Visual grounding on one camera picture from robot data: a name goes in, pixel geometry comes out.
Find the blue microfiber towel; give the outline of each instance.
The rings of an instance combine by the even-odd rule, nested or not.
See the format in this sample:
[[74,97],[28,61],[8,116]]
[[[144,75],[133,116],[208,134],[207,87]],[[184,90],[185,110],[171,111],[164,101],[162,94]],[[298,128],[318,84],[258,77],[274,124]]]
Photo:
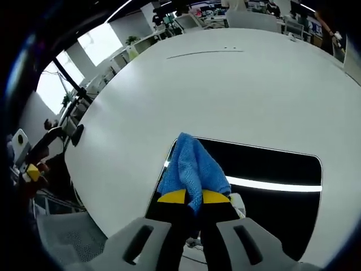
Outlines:
[[202,189],[228,196],[231,186],[222,168],[189,134],[181,133],[177,139],[171,161],[158,186],[161,195],[187,189],[189,206],[197,214],[202,204]]

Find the yellow object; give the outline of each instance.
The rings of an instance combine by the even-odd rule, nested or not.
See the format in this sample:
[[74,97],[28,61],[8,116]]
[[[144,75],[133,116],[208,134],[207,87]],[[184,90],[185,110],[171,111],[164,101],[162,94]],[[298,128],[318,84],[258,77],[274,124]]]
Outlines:
[[33,164],[30,164],[27,169],[27,175],[34,181],[38,181],[40,177],[40,171],[37,167],[35,167]]
[[[230,200],[226,196],[217,192],[213,192],[210,190],[202,190],[202,193],[203,193],[203,203],[205,204],[230,202]],[[161,196],[158,199],[158,202],[183,204],[185,197],[186,197],[186,190],[181,189]]]

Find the window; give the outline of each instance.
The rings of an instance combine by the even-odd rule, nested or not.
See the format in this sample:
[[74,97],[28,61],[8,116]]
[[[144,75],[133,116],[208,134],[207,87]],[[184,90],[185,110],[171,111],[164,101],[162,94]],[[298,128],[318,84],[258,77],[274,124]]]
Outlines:
[[78,42],[96,66],[122,47],[122,43],[109,24],[102,24],[92,29],[81,36]]
[[[84,79],[66,52],[61,52],[56,58],[75,83],[79,84]],[[61,103],[66,91],[71,92],[72,90],[71,84],[59,72],[54,62],[51,62],[40,75],[36,92],[50,110],[57,115],[63,108]]]

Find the office desk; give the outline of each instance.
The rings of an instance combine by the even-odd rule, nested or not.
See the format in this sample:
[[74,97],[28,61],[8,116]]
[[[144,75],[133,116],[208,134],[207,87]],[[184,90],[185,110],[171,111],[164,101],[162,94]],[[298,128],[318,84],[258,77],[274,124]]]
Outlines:
[[254,29],[204,30],[150,47],[94,100],[78,146],[66,151],[89,214],[108,237],[144,215],[180,132],[316,155],[323,192],[301,261],[325,266],[361,211],[361,87],[332,59]]

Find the round white table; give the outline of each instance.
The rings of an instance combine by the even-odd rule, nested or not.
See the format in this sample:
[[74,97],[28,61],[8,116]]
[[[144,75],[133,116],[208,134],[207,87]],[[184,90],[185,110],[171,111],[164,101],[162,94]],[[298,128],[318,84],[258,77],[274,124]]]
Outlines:
[[75,188],[110,237],[145,214],[180,132],[316,155],[323,192],[301,261],[325,266],[361,212],[361,88],[341,66],[315,46],[262,30],[158,42],[84,115],[81,140],[65,155]]

